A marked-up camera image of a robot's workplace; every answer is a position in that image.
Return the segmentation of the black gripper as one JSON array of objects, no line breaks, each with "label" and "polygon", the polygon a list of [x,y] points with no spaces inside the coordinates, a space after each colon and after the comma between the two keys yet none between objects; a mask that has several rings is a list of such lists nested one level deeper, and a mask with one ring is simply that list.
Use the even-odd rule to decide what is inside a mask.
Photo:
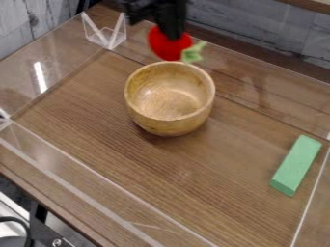
[{"label": "black gripper", "polygon": [[123,7],[131,25],[152,16],[171,41],[181,37],[185,31],[187,0],[123,0]]}]

